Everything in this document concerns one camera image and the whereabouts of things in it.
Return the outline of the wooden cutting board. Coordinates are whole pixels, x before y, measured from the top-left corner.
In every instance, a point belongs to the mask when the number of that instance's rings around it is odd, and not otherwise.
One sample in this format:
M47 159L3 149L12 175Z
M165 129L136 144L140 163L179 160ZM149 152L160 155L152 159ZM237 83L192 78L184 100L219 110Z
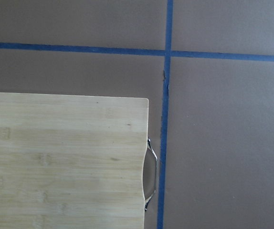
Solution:
M0 93L0 229L142 229L148 109Z

